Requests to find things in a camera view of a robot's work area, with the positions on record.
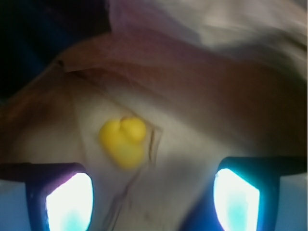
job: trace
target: glowing light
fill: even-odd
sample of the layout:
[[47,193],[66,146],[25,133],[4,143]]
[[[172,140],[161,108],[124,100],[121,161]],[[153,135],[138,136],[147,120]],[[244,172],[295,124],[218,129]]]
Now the glowing light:
[[93,209],[93,185],[85,173],[77,173],[46,198],[50,231],[85,231]]
[[231,170],[221,169],[214,181],[214,204],[226,231],[255,231],[260,191]]

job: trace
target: led light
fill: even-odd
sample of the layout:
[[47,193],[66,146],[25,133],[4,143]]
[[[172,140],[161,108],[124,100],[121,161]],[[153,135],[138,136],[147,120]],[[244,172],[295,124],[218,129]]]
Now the led light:
[[218,220],[226,231],[255,231],[260,192],[227,168],[216,174],[214,204]]
[[77,173],[46,198],[50,231],[87,230],[93,209],[93,186],[85,173]]

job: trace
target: tan cloth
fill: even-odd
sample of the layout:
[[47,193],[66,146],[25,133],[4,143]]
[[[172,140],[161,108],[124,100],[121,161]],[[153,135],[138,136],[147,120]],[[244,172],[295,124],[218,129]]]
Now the tan cloth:
[[[176,230],[222,158],[307,154],[306,90],[154,32],[96,37],[2,108],[0,160],[82,163],[95,190],[90,230]],[[123,172],[97,135],[131,114],[147,121],[152,157]]]

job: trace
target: yellow blob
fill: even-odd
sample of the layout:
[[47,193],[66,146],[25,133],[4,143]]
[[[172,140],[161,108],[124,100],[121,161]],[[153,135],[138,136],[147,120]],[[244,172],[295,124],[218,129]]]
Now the yellow blob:
[[142,141],[146,136],[145,123],[136,117],[109,120],[100,130],[101,145],[123,169],[137,167],[143,160]]

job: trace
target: dark background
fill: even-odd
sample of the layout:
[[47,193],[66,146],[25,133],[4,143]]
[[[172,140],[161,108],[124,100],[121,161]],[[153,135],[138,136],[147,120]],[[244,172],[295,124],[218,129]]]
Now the dark background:
[[107,31],[104,0],[1,0],[0,99],[20,90],[67,47]]

